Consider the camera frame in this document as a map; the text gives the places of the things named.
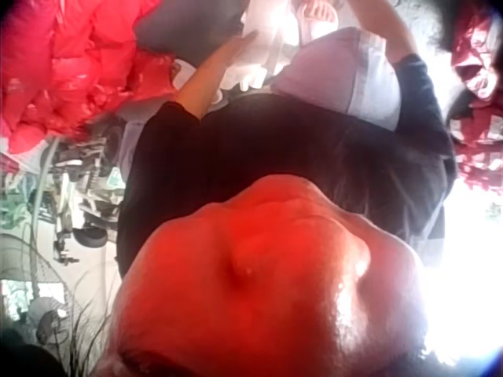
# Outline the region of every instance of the dark shirt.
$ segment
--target dark shirt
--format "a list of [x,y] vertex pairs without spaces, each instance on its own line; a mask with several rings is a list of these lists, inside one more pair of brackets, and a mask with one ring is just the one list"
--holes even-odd
[[164,222],[271,174],[312,181],[413,247],[427,239],[455,178],[453,147],[424,62],[413,55],[395,69],[402,91],[395,132],[272,94],[243,97],[201,121],[165,104],[134,153],[119,217],[121,275]]

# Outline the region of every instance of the person in background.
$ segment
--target person in background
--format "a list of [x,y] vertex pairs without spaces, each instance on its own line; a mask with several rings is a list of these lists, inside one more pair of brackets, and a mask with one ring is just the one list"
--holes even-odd
[[421,347],[412,247],[449,194],[453,148],[394,9],[348,3],[362,30],[306,44],[272,93],[207,114],[255,36],[233,38],[147,122],[95,375],[369,375]]

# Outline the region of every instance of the skin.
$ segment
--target skin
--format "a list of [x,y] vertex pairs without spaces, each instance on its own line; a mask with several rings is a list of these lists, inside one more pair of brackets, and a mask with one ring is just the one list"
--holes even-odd
[[98,371],[366,375],[423,330],[413,251],[312,183],[270,176],[157,229],[120,289]]

